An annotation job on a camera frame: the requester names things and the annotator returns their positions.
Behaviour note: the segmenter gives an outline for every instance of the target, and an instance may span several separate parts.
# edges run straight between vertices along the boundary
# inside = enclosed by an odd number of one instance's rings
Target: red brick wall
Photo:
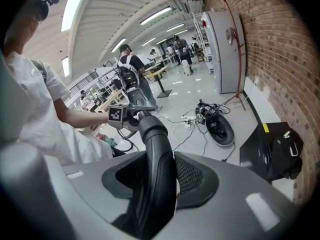
[[[316,183],[320,160],[320,60],[313,39],[287,0],[227,0],[240,14],[247,48],[246,75],[304,141],[303,167],[294,201],[303,204]],[[206,11],[224,11],[222,0],[206,0]]]

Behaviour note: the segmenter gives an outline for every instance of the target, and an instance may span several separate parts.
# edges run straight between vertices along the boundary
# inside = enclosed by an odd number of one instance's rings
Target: ceiling light
[[[164,8],[164,9],[162,9],[162,10],[160,10],[160,11],[152,14],[150,17],[148,17],[148,18],[146,18],[145,20],[143,20],[142,22],[140,22],[140,24],[141,24],[141,25],[144,25],[144,24],[148,23],[149,21],[153,20],[154,18],[160,16],[161,14],[164,14],[164,13],[166,13],[166,12],[168,12],[168,11],[171,11],[171,10],[172,10],[172,8],[171,8],[170,6],[169,6],[169,7],[166,7],[166,8]]]
[[[169,31],[171,31],[171,30],[175,30],[175,29],[177,29],[177,28],[180,28],[180,27],[182,27],[182,26],[184,26],[185,24],[180,24],[180,25],[178,25],[178,26],[174,26],[174,27],[172,27],[172,28],[169,28],[168,30],[167,30],[167,32],[169,32]]]
[[[145,42],[142,46],[145,46],[146,44],[150,43],[151,41],[153,41],[153,40],[155,40],[155,39],[156,39],[155,37],[152,38],[152,39],[150,39],[148,42]]]
[[[64,77],[69,76],[70,75],[69,57],[65,57],[62,59],[62,68],[63,68]]]
[[[156,45],[158,45],[158,44],[160,44],[160,43],[162,43],[162,42],[164,42],[164,41],[166,41],[166,40],[167,40],[167,39],[163,39],[162,41],[157,42]]]
[[[112,49],[111,52],[114,53],[119,48],[119,46],[126,40],[127,40],[126,38],[122,38],[120,42],[118,42],[118,44]]]
[[[71,25],[76,15],[76,11],[80,4],[80,1],[81,0],[68,0],[66,2],[62,18],[61,32],[71,29]]]
[[[187,31],[188,31],[188,29],[186,29],[186,30],[184,30],[184,31],[180,31],[180,32],[176,33],[176,35],[181,34],[181,33],[183,33],[183,32],[187,32]]]

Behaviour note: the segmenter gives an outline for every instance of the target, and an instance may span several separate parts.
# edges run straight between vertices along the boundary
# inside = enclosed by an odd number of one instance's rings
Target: bag
[[[45,70],[45,66],[43,65],[43,63],[41,61],[36,61],[36,60],[32,60],[32,59],[31,59],[31,62],[40,71],[40,73],[43,77],[44,83],[46,83],[47,82],[47,75],[46,75],[46,70]]]
[[[118,61],[119,68],[117,74],[125,90],[129,90],[133,87],[138,88],[140,85],[140,77],[138,71],[134,66],[130,64],[131,58],[132,55],[128,55],[128,57],[126,58],[126,63],[122,63],[120,61],[121,58]]]

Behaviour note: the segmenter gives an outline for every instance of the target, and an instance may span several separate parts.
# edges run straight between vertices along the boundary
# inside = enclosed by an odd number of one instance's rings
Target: white sneaker
[[[158,114],[160,112],[160,110],[162,110],[162,106],[158,106],[156,109],[155,109],[155,114]]]

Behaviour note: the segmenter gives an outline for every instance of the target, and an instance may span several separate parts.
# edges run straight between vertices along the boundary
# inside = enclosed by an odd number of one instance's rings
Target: refrigerator
[[[241,81],[239,92],[242,92],[246,77],[246,47],[245,37],[240,17],[232,13],[238,32],[241,51]],[[205,12],[202,15],[204,29],[211,50],[212,66],[216,90],[221,94],[236,93],[239,80],[239,55],[237,40],[229,43],[228,34],[233,29],[231,15],[228,11]]]

